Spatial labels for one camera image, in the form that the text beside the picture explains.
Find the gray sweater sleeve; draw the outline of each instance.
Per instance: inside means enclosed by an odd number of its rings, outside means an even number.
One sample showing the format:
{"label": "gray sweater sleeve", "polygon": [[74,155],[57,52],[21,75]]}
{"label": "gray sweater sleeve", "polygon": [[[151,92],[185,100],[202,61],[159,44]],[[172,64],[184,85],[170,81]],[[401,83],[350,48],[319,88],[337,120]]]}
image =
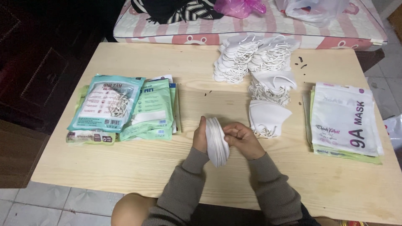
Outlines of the gray sweater sleeve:
{"label": "gray sweater sleeve", "polygon": [[179,226],[189,222],[201,198],[205,183],[201,173],[208,161],[207,154],[191,148],[182,166],[174,169],[156,206],[150,208],[150,216],[142,225]]}
{"label": "gray sweater sleeve", "polygon": [[[182,166],[174,169],[156,206],[150,208],[150,215],[142,225],[181,226],[188,223],[201,198],[205,183],[201,173],[208,161],[206,154],[191,148]],[[279,225],[301,219],[299,193],[288,185],[288,177],[279,172],[268,154],[249,163],[256,169],[258,188],[255,192],[268,220]]]}
{"label": "gray sweater sleeve", "polygon": [[249,163],[257,173],[255,194],[268,221],[279,225],[301,219],[300,194],[287,183],[289,177],[279,172],[269,155],[250,160]]}

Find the sweater cuff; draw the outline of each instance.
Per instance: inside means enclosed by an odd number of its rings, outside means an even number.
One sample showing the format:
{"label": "sweater cuff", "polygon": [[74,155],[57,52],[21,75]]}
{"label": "sweater cuff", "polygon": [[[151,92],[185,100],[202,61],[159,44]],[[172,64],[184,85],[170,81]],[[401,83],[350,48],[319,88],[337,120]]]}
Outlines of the sweater cuff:
{"label": "sweater cuff", "polygon": [[256,169],[258,181],[272,181],[281,175],[281,172],[279,172],[267,153],[258,159],[249,160],[248,162]]}
{"label": "sweater cuff", "polygon": [[209,157],[207,154],[191,147],[190,153],[181,167],[190,173],[201,174],[202,168],[208,161]]}

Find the mattress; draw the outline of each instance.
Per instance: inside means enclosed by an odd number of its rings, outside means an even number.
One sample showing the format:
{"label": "mattress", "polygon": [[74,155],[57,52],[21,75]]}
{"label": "mattress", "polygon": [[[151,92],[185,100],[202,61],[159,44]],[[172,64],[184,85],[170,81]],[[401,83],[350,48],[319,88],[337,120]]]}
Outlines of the mattress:
{"label": "mattress", "polygon": [[220,45],[239,34],[264,37],[288,35],[301,41],[301,49],[375,50],[388,39],[371,0],[350,0],[349,7],[327,28],[317,28],[279,12],[274,0],[263,0],[266,14],[244,19],[224,16],[219,20],[197,19],[169,25],[148,23],[148,14],[138,14],[130,0],[124,3],[113,36],[118,42]]}

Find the light wood tabletop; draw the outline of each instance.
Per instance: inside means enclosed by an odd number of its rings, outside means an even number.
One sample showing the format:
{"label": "light wood tabletop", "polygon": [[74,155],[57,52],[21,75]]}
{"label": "light wood tabletop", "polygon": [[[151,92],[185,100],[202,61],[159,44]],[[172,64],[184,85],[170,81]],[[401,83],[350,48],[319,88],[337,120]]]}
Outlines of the light wood tabletop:
{"label": "light wood tabletop", "polygon": [[[250,125],[250,76],[240,85],[215,82],[213,63],[218,56],[218,46],[101,43],[31,180],[158,197],[174,167],[186,158],[200,116],[216,116],[222,125],[232,121]],[[306,140],[303,91],[310,90],[317,81],[368,88],[354,51],[296,50],[291,66],[298,85],[291,91],[287,106],[293,114],[284,122],[280,137],[259,139],[264,149],[289,176],[289,184],[301,194],[312,216],[402,224],[402,173],[377,107],[376,122],[385,152],[383,165],[315,155]],[[97,73],[147,78],[172,74],[178,84],[183,133],[171,141],[67,145],[66,128],[74,115],[78,88],[89,84]],[[249,184],[247,161],[235,148],[230,149],[225,166],[215,168],[208,162],[204,169],[207,177],[201,203],[259,209]]]}

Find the person's left hand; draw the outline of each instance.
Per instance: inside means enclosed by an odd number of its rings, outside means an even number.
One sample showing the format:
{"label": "person's left hand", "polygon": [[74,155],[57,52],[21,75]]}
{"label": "person's left hand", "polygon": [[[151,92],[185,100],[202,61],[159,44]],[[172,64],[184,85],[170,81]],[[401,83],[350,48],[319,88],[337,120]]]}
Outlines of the person's left hand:
{"label": "person's left hand", "polygon": [[207,135],[205,134],[205,128],[207,127],[207,119],[201,116],[200,124],[194,131],[193,148],[200,152],[207,153]]}

